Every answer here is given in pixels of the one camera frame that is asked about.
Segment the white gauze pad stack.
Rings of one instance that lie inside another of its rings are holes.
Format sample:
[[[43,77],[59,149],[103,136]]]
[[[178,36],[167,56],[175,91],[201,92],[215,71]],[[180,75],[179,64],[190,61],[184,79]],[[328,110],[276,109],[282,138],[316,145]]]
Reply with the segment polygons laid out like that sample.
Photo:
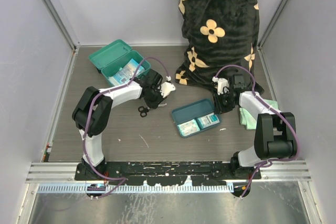
[[[195,119],[179,124],[177,125],[177,128],[182,137],[188,137],[200,131],[200,127]]]

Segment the teal white sachet packet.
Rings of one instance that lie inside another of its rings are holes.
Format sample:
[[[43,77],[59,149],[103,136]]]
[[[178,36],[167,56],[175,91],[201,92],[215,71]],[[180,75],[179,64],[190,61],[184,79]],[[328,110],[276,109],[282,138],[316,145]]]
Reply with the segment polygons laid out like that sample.
[[[201,116],[201,117],[197,118],[197,122],[198,122],[200,128],[203,130],[203,129],[208,128],[210,126],[219,124],[220,119],[218,118],[218,116],[216,114],[210,113],[208,115]]]

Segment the large blue cotton pack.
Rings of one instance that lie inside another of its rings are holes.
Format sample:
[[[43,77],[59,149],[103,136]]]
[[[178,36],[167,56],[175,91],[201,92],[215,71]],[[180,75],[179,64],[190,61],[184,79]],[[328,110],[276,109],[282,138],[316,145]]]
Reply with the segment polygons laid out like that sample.
[[[134,59],[131,59],[123,68],[120,68],[117,73],[108,77],[108,81],[113,86],[127,83],[133,77],[138,66],[139,64]]]

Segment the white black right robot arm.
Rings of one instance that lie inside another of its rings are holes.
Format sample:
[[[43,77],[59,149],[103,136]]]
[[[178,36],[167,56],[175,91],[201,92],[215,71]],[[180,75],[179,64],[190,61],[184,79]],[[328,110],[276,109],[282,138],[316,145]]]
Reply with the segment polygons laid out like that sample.
[[[238,106],[256,120],[252,147],[236,152],[230,159],[229,169],[233,177],[241,179],[256,166],[297,158],[299,147],[292,113],[281,112],[267,103],[255,91],[255,84],[249,87],[241,74],[229,79],[215,76],[212,81],[217,87],[213,93],[216,114],[230,112]]]

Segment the black handled scissors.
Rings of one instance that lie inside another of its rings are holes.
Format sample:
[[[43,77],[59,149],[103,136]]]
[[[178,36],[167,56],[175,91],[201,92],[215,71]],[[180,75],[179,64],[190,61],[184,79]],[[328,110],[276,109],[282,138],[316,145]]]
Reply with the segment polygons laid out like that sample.
[[[157,109],[158,108],[163,108],[165,106],[167,106],[167,104],[163,103],[163,104],[159,104],[156,108]],[[144,106],[138,107],[138,112],[140,114],[140,117],[142,117],[142,118],[146,117],[151,110],[154,110],[154,108],[144,107]]]

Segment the teal medicine kit box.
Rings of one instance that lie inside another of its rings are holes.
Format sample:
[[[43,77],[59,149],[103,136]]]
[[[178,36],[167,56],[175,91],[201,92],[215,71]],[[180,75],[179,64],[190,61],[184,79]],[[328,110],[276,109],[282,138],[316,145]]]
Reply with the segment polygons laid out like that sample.
[[[139,66],[137,67],[137,75],[147,74],[151,69],[151,64],[143,60],[143,57],[130,45],[121,39],[118,39],[107,46],[99,49],[89,56],[89,60],[96,67],[97,71],[104,76],[109,86],[113,86],[108,77],[117,73],[131,59],[134,59]]]

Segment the dark teal divided tray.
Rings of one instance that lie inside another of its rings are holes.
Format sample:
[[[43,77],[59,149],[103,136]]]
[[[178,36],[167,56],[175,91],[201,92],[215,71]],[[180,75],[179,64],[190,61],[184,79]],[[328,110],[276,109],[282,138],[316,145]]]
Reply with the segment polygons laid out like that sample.
[[[175,124],[175,126],[177,128],[177,125],[179,125],[179,124],[188,122],[188,121],[190,121],[192,119],[195,119],[197,121],[197,118],[199,118],[201,116],[208,115],[210,113],[214,113],[214,104],[213,104],[213,102],[210,99],[202,99],[202,100],[193,102],[191,104],[182,106],[180,108],[174,109],[172,111],[171,115],[172,115],[173,122],[174,122],[174,124]],[[190,136],[193,136],[195,134],[198,134],[198,133],[204,132],[206,130],[209,130],[211,128],[214,128],[214,127],[218,126],[219,124],[210,126],[210,127],[205,128],[203,130],[199,126],[200,131],[197,132],[197,133],[194,133],[194,134],[192,134]]]

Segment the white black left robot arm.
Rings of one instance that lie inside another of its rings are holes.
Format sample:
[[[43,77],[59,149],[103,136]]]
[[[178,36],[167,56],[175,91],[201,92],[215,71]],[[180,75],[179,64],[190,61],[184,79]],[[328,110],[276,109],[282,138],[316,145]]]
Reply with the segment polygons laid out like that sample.
[[[101,179],[106,171],[105,157],[102,152],[102,132],[105,130],[111,109],[130,100],[143,99],[146,106],[138,112],[144,118],[164,101],[161,95],[163,77],[154,70],[142,74],[127,86],[116,86],[112,91],[88,87],[85,89],[72,113],[77,129],[85,137],[85,151],[82,163],[86,173],[93,180]]]

